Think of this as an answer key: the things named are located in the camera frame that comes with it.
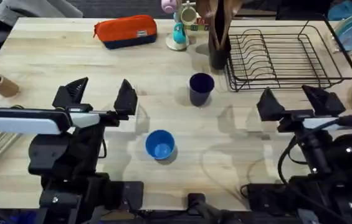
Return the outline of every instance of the wooden spoon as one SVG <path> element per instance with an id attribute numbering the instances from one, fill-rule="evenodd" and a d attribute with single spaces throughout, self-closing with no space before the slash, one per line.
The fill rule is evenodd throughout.
<path id="1" fill-rule="evenodd" d="M 210 33 L 214 38 L 216 49 L 220 49 L 220 42 L 216 34 L 214 20 L 219 5 L 219 0 L 196 0 L 196 10 L 198 14 L 207 21 L 210 21 Z"/>
<path id="2" fill-rule="evenodd" d="M 220 49 L 224 48 L 227 40 L 227 34 L 231 26 L 232 18 L 238 13 L 242 7 L 242 0 L 224 0 L 224 31 L 221 38 Z"/>

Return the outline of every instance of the blue cup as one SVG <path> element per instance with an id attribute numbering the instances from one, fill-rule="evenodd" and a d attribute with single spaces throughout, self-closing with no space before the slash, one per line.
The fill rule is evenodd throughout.
<path id="1" fill-rule="evenodd" d="M 173 152 L 174 138 L 165 130 L 156 130 L 146 139 L 145 148 L 155 159 L 167 159 Z"/>
<path id="2" fill-rule="evenodd" d="M 189 99 L 194 106 L 202 106 L 214 89 L 213 78 L 206 73 L 197 73 L 189 79 Z"/>

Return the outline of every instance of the fabric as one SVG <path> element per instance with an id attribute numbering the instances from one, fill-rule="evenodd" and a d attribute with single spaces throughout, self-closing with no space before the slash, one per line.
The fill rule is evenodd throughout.
<path id="1" fill-rule="evenodd" d="M 66 0 L 2 0 L 0 21 L 14 26 L 19 17 L 74 17 L 83 13 Z"/>
<path id="2" fill-rule="evenodd" d="M 328 12 L 328 20 L 330 21 L 340 21 L 342 19 L 347 19 L 350 16 L 352 16 L 352 1 L 350 0 L 334 6 Z"/>
<path id="3" fill-rule="evenodd" d="M 116 49 L 155 42 L 157 28 L 151 16 L 137 15 L 99 22 L 95 35 L 107 48 Z"/>

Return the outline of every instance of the orange pouch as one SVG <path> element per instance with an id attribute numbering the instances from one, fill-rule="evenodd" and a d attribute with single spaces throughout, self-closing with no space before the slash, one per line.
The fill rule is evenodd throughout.
<path id="1" fill-rule="evenodd" d="M 94 36 L 108 49 L 117 49 L 156 41 L 157 28 L 154 19 L 148 15 L 137 15 L 99 22 Z"/>

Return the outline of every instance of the black wire dish rack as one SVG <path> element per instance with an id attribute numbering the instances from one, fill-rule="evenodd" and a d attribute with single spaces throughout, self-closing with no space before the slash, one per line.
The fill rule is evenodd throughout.
<path id="1" fill-rule="evenodd" d="M 350 56 L 326 19 L 261 23 L 230 28 L 225 71 L 232 91 L 329 88 L 352 79 Z M 341 52 L 332 54 L 332 48 Z"/>

